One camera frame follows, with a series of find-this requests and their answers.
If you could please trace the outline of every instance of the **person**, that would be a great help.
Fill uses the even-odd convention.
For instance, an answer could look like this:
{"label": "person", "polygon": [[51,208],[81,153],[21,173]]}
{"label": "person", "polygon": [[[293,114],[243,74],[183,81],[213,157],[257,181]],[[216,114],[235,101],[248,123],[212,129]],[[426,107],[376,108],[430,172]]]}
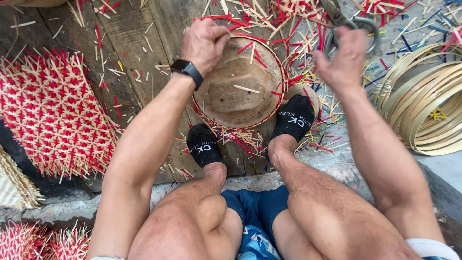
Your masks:
{"label": "person", "polygon": [[[196,87],[190,76],[174,73],[117,145],[87,259],[458,260],[444,243],[421,169],[360,86],[366,33],[339,28],[338,36],[340,48],[332,62],[316,52],[316,70],[342,103],[356,166],[375,207],[294,157],[314,120],[309,97],[296,95],[278,112],[267,146],[269,162],[285,186],[221,195],[226,165],[202,124],[191,128],[187,143],[203,178],[180,185],[150,213],[157,169]],[[182,59],[206,77],[229,39],[225,27],[197,20],[184,33]],[[290,116],[303,124],[288,123]],[[204,144],[210,149],[200,149]]]}

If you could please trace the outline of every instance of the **wooden floor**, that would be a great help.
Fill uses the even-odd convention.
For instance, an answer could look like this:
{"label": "wooden floor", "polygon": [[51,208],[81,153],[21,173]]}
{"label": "wooden floor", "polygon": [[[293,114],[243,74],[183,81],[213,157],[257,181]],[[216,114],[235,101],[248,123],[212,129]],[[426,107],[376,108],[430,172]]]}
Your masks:
{"label": "wooden floor", "polygon": [[[109,4],[115,4],[116,0],[109,0]],[[211,4],[206,15],[223,15],[224,11],[220,0],[216,0],[217,5]],[[268,10],[267,0],[258,0],[263,10]],[[241,17],[235,8],[236,4],[226,2],[229,12],[235,17]],[[85,27],[81,27],[77,19],[72,15],[69,5],[52,8],[32,8],[19,7],[24,14],[18,12],[12,7],[0,7],[0,55],[4,56],[12,47],[9,57],[13,59],[27,44],[26,49],[35,52],[44,52],[47,49],[60,48],[67,52],[82,51],[87,61],[85,64],[89,68],[88,79],[92,83],[92,89],[102,106],[106,106],[109,116],[122,128],[125,128],[128,119],[145,107],[153,97],[155,97],[165,86],[169,77],[160,73],[154,65],[172,64],[176,55],[181,57],[181,39],[183,29],[193,22],[193,18],[200,18],[207,5],[206,0],[149,0],[143,8],[140,9],[140,0],[123,0],[122,4],[115,8],[117,14],[107,10],[105,14],[110,19],[99,13],[95,13],[93,8],[102,6],[102,2],[95,0],[83,4],[82,17],[85,21]],[[16,38],[16,30],[10,29],[14,25],[13,16],[16,15],[18,23],[36,21],[35,24],[20,27],[19,37]],[[103,59],[107,60],[104,65],[105,77],[109,91],[105,88],[99,88],[100,74],[103,73],[101,57],[98,61],[95,55],[95,46],[98,46],[95,34],[95,23],[99,27],[103,38]],[[266,28],[254,27],[249,29],[252,35],[261,38],[268,38],[270,32]],[[150,51],[145,36],[148,39],[152,51]],[[108,69],[115,69],[116,62],[120,61],[126,75],[117,77]],[[133,75],[135,70],[141,72],[142,82],[137,82]],[[149,72],[149,79],[146,80],[146,73]],[[121,114],[124,115],[119,119],[115,106],[116,99],[120,107]],[[183,112],[180,125],[177,131],[178,137],[181,133],[188,134],[188,124],[198,124],[197,115],[191,109],[187,108]],[[255,128],[266,142],[270,137],[275,124],[275,117]],[[179,145],[179,141],[174,143],[166,163],[169,163],[173,169],[184,168],[196,177],[202,176],[201,168],[194,162],[190,155],[181,152],[184,145]],[[249,158],[250,155],[236,142],[228,142],[224,147],[220,147],[224,160],[228,167],[228,175],[256,174],[263,173],[267,162],[264,158]],[[156,183],[166,183],[173,181],[187,181],[179,173],[172,173],[167,167],[165,171],[159,171]]]}

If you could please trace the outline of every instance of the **smartwatch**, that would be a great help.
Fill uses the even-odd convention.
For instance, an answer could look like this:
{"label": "smartwatch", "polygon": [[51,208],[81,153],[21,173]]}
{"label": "smartwatch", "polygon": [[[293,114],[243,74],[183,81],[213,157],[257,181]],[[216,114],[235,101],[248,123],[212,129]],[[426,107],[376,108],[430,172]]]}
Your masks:
{"label": "smartwatch", "polygon": [[196,89],[194,91],[199,89],[204,80],[200,72],[196,69],[196,67],[194,67],[193,63],[189,61],[177,60],[170,66],[170,70],[191,76],[196,83]]}

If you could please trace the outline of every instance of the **black sock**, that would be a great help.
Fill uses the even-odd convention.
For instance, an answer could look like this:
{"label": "black sock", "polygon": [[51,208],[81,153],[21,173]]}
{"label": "black sock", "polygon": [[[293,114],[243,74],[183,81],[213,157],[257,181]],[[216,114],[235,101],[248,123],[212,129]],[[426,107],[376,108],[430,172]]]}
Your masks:
{"label": "black sock", "polygon": [[225,163],[217,145],[217,138],[206,125],[198,124],[191,127],[186,142],[194,161],[201,168],[212,162]]}
{"label": "black sock", "polygon": [[299,142],[308,133],[315,120],[315,110],[310,98],[300,94],[291,97],[286,106],[277,113],[276,126],[269,141],[278,135],[289,134]]}

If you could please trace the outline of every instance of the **scissors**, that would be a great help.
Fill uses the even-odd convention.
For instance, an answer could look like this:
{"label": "scissors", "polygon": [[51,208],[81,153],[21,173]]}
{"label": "scissors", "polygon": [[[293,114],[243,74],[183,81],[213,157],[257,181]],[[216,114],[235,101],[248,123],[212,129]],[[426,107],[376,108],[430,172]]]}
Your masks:
{"label": "scissors", "polygon": [[[353,30],[358,29],[356,24],[366,24],[368,25],[372,31],[374,32],[374,41],[372,44],[367,48],[366,53],[370,53],[376,47],[380,45],[380,32],[378,30],[377,25],[367,18],[362,17],[353,17],[353,19],[348,19],[345,17],[341,10],[340,5],[337,0],[320,0],[322,6],[327,12],[330,20],[336,27],[340,26],[348,26]],[[326,36],[325,43],[324,43],[324,54],[328,57],[330,52],[330,45],[333,44],[336,48],[339,47],[339,39],[335,34],[334,30],[331,29],[329,34]]]}

